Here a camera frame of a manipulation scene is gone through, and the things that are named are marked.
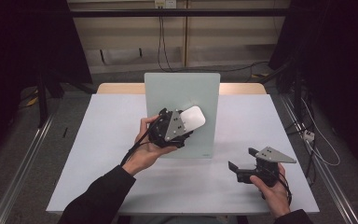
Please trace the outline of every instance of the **person's right hand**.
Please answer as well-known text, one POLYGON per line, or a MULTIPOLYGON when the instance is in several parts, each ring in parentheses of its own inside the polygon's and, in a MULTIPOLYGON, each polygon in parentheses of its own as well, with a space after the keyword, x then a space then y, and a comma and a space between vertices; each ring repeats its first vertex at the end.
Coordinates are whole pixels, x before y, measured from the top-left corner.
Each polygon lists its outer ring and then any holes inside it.
MULTIPOLYGON (((278 167, 279 172, 284 176, 285 171, 283 166, 278 163, 278 167)), ((278 181, 274 187, 270 188, 263 182, 263 180, 255 175, 252 175, 250 179, 264 194, 270 213, 275 219, 290 213, 289 202, 287 201, 287 191, 281 182, 278 181)), ((280 176, 280 179, 283 183, 285 182, 282 176, 280 176)))

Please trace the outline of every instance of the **black cable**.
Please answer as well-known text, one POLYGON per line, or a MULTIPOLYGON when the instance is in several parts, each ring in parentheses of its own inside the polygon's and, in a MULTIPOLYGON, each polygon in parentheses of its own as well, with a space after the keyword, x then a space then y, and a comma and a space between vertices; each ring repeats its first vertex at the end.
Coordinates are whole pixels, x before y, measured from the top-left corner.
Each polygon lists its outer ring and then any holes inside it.
POLYGON ((262 168, 263 170, 267 171, 272 177, 274 177, 277 181, 279 181, 282 184, 282 186, 287 191, 287 201, 289 202, 289 205, 290 205, 290 203, 292 203, 292 191, 290 191, 290 189, 289 189, 289 182, 287 182, 286 177, 284 177, 283 174, 279 173, 279 175, 281 175, 283 177, 284 181, 286 182, 286 183, 284 183, 278 176, 276 176, 274 173, 272 173, 269 169, 267 169, 263 166, 260 166, 260 165, 257 165, 257 167, 262 168))
POLYGON ((185 71, 200 71, 200 72, 235 72, 235 71, 240 71, 240 70, 244 70, 247 68, 251 69, 251 74, 248 77, 248 79, 245 82, 248 82, 250 80, 250 78, 252 77, 252 67, 261 63, 269 63, 269 62, 256 62, 256 63, 252 63, 251 65, 247 65, 241 68, 234 68, 234 69, 228 69, 228 70, 218 70, 218 69, 191 69, 191 68, 185 68, 185 69, 179 69, 179 70, 173 70, 170 66, 170 62, 168 60, 168 56, 167 56, 167 50, 166 50, 166 45, 165 45, 165 34, 164 34, 164 20, 162 17, 159 17, 159 41, 158 41, 158 66, 159 68, 164 71, 164 72, 171 72, 171 73, 177 73, 177 72, 185 72, 185 71), (165 55, 165 60, 167 62, 168 67, 170 68, 170 70, 166 70, 164 68, 162 68, 161 66, 161 62, 159 60, 160 57, 160 49, 161 49, 161 40, 162 40, 162 47, 164 49, 164 55, 165 55))
POLYGON ((144 133, 144 135, 142 135, 142 137, 132 146, 132 148, 129 149, 129 151, 127 152, 127 154, 124 156, 123 160, 121 161, 120 163, 120 166, 123 166, 127 160, 130 158, 130 156, 135 152, 135 150, 141 146, 141 142, 147 137, 147 135, 150 133, 150 130, 153 129, 153 127, 157 124, 157 122, 154 122, 153 125, 151 125, 147 130, 146 132, 144 133))
POLYGON ((167 50, 165 49, 164 20, 162 19, 162 17, 159 17, 158 66, 164 72, 173 72, 173 70, 171 69, 170 63, 168 61, 167 50), (162 68, 161 62, 159 61, 159 52, 161 49, 161 39, 162 39, 163 48, 164 48, 165 60, 167 62, 168 67, 170 68, 170 70, 165 70, 164 68, 162 68))

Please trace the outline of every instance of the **black sleeve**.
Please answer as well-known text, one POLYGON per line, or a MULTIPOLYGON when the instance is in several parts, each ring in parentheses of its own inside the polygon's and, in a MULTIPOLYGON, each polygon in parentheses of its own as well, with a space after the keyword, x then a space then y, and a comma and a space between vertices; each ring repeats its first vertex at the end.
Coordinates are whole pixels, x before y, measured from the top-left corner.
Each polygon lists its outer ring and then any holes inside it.
POLYGON ((66 206, 59 224, 110 224, 134 183, 133 176, 115 167, 66 206))
POLYGON ((292 224, 292 223, 301 223, 301 224, 312 224, 312 221, 308 217, 307 213, 304 210, 296 210, 284 216, 278 217, 274 224, 292 224))

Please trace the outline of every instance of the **electrical outlet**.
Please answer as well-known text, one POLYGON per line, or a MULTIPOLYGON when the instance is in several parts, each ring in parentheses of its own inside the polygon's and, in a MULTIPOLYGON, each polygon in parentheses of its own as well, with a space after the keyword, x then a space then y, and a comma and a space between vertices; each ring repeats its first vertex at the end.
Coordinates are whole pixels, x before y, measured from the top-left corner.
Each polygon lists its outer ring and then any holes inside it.
POLYGON ((155 8, 165 8, 165 0, 155 0, 155 8))
POLYGON ((176 0, 165 0, 165 8, 176 8, 176 0))
POLYGON ((309 142, 312 142, 315 139, 315 133, 306 130, 303 132, 303 138, 309 142))

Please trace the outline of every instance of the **white table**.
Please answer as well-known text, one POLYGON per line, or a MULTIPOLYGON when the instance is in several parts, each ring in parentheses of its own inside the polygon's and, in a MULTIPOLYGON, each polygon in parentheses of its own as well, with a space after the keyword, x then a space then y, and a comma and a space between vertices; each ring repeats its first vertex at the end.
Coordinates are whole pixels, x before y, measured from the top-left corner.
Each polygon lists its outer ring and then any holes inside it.
MULTIPOLYGON (((47 211, 61 213, 92 181, 117 164, 146 115, 142 94, 93 95, 47 211)), ((270 146, 296 159, 269 95, 220 95, 212 159, 158 159, 136 176, 121 215, 255 215, 268 213, 253 185, 237 182, 227 161, 255 168, 248 147, 270 146)), ((298 163, 284 164, 292 210, 319 212, 298 163)))

